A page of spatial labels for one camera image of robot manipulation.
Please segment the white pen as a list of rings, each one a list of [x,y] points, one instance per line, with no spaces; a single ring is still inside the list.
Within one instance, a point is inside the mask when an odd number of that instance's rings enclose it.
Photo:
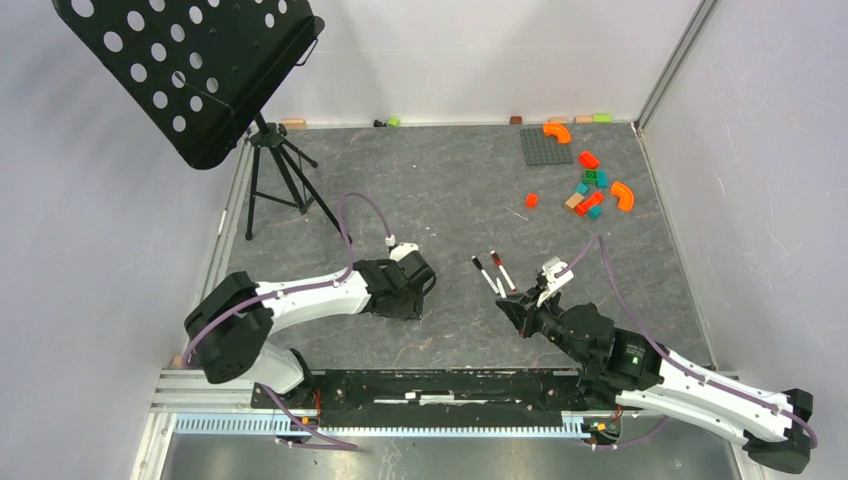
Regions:
[[[505,290],[505,287],[504,287],[500,278],[496,279],[496,286],[498,288],[499,296],[501,298],[506,298],[507,297],[506,290]]]
[[[510,291],[511,292],[517,292],[517,287],[516,287],[515,283],[513,282],[511,276],[509,275],[506,267],[503,265],[503,263],[499,264],[499,270],[500,270],[501,275],[503,276],[504,280],[506,281]]]
[[[489,287],[493,290],[494,294],[498,296],[500,294],[500,290],[495,281],[492,279],[492,277],[483,267],[480,267],[478,270],[480,271],[481,275],[483,276]]]

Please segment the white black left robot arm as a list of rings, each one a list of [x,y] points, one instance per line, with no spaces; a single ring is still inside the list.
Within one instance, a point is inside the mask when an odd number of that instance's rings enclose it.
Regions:
[[[348,269],[297,281],[255,282],[238,271],[185,319],[185,360],[213,385],[246,379],[270,388],[288,406],[302,407],[314,394],[306,362],[295,349],[270,344],[270,337],[340,315],[418,320],[435,282],[434,269],[413,244],[384,259],[358,260]]]

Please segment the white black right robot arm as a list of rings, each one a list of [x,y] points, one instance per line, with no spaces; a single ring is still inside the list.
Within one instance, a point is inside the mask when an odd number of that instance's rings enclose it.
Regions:
[[[810,393],[746,386],[616,327],[593,303],[564,309],[558,296],[540,301],[539,294],[530,289],[495,304],[521,337],[539,334],[579,364],[577,392],[589,408],[653,410],[740,446],[772,470],[800,474],[808,465],[813,439],[804,426],[813,410]]]

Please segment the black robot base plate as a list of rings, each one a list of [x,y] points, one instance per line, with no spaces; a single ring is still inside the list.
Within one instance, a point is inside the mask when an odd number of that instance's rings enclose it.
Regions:
[[[323,427],[553,427],[562,413],[616,412],[576,369],[327,369],[282,395]]]

